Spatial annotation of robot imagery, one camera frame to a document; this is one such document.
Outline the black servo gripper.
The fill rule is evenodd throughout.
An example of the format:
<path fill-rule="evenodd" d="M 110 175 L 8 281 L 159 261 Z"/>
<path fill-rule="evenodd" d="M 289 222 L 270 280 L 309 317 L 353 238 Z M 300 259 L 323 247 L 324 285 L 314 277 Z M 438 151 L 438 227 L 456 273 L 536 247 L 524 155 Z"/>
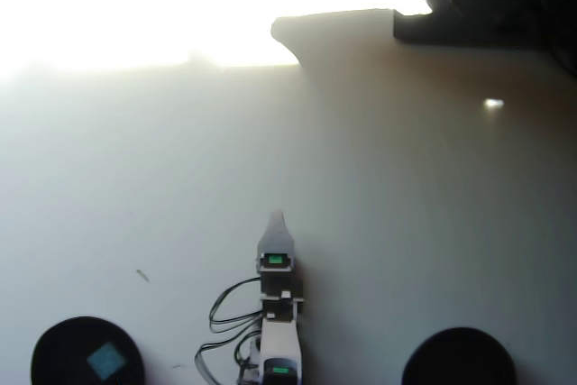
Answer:
<path fill-rule="evenodd" d="M 273 211 L 258 242 L 256 271 L 291 273 L 296 268 L 295 240 L 286 226 L 284 213 Z"/>

